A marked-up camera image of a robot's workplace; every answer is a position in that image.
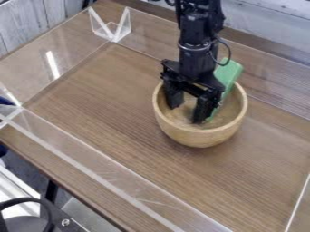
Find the bowl rim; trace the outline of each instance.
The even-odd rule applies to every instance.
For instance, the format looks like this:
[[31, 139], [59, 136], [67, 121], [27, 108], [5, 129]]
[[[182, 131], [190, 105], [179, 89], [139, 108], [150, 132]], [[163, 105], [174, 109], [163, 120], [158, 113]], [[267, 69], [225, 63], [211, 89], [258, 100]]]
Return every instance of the bowl rim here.
[[159, 91], [160, 91], [160, 88], [163, 86], [163, 81], [160, 81], [160, 83], [158, 84], [156, 88], [155, 88], [155, 91], [152, 93], [152, 107], [154, 107], [154, 111], [155, 113], [160, 116], [160, 118], [164, 120], [164, 122], [167, 124], [170, 124], [172, 127], [178, 128], [179, 130], [182, 131], [187, 131], [187, 132], [197, 132], [197, 133], [214, 133], [214, 132], [218, 132], [218, 131], [225, 131], [226, 129], [231, 128], [245, 117], [245, 114], [247, 112], [247, 109], [249, 109], [249, 98], [247, 98], [247, 93], [245, 92], [242, 86], [239, 85], [238, 82], [235, 82], [235, 86], [239, 90], [239, 93], [241, 93], [241, 96], [242, 96], [242, 109], [239, 111], [239, 115], [235, 117], [235, 119], [227, 123], [226, 125], [221, 126], [221, 127], [217, 127], [217, 128], [213, 128], [213, 129], [206, 129], [206, 130], [202, 130], [202, 129], [188, 129], [188, 128], [183, 128], [180, 126], [178, 126], [172, 121], [170, 121], [167, 119], [167, 117], [163, 115], [162, 113], [162, 110], [160, 110], [160, 107], [159, 107], [159, 104], [158, 104], [158, 96], [159, 96]]

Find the wooden table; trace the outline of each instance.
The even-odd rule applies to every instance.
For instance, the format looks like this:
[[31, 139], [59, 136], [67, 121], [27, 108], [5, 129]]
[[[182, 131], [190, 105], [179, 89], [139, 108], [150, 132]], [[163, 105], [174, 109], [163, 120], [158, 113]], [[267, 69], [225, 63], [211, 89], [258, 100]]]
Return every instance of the wooden table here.
[[[174, 18], [138, 1], [98, 1], [95, 9], [118, 22], [123, 5]], [[72, 36], [83, 26], [67, 26]], [[271, 48], [266, 52], [291, 61], [231, 44], [234, 59], [246, 67], [241, 84], [254, 98], [241, 131], [214, 148], [191, 149], [164, 136], [151, 108], [160, 63], [115, 43], [102, 46], [24, 107], [231, 230], [283, 231], [310, 167], [309, 56], [233, 30], [223, 35], [246, 45], [261, 41]], [[158, 42], [151, 49], [160, 47]], [[0, 130], [0, 139], [120, 229], [170, 231], [12, 127]], [[87, 154], [76, 156], [100, 165]]]

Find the green object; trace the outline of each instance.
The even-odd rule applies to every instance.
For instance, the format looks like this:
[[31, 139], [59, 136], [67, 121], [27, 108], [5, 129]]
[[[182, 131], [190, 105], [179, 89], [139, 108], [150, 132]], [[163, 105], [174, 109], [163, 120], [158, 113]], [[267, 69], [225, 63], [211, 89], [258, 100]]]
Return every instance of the green object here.
[[[230, 60], [227, 66], [217, 67], [214, 71], [214, 76], [218, 79], [218, 81], [226, 86], [226, 91], [222, 93], [222, 101], [227, 97], [231, 91], [231, 88], [234, 86], [234, 83], [242, 74], [242, 71], [243, 71], [243, 66], [239, 63], [234, 62], [233, 60]], [[218, 109], [219, 108], [217, 108], [213, 111], [213, 115], [206, 119], [207, 121], [210, 121], [214, 118], [214, 115], [217, 114]]]

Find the wooden bowl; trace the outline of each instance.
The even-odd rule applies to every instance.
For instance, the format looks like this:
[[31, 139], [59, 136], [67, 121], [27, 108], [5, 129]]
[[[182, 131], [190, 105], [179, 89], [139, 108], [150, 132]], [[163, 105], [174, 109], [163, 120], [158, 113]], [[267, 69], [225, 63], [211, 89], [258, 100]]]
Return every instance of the wooden bowl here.
[[247, 106], [247, 94], [238, 83], [227, 95], [225, 104], [211, 121], [197, 125], [191, 123], [197, 98], [186, 93], [184, 104], [171, 110], [167, 106], [162, 83], [152, 94], [152, 106], [156, 121], [167, 136], [183, 145], [209, 148], [225, 142], [238, 131]]

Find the wood grain surface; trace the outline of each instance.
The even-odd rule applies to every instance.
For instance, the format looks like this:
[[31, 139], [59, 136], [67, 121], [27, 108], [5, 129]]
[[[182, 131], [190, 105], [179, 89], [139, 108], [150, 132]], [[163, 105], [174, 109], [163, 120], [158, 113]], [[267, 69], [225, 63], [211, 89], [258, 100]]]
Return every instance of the wood grain surface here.
[[[119, 19], [123, 5], [99, 1], [96, 10]], [[257, 80], [255, 88], [269, 98], [285, 81], [303, 85], [305, 66], [255, 50], [234, 49], [249, 67], [243, 78], [250, 83]], [[270, 76], [270, 70], [279, 70], [278, 76]], [[283, 231], [310, 170], [309, 121], [250, 98], [233, 139], [214, 148], [187, 148], [167, 138], [155, 120], [151, 95], [160, 71], [158, 60], [111, 43], [25, 107], [231, 230]], [[275, 87], [261, 84], [266, 79]], [[0, 138], [122, 229], [167, 230], [11, 127], [0, 130]]]

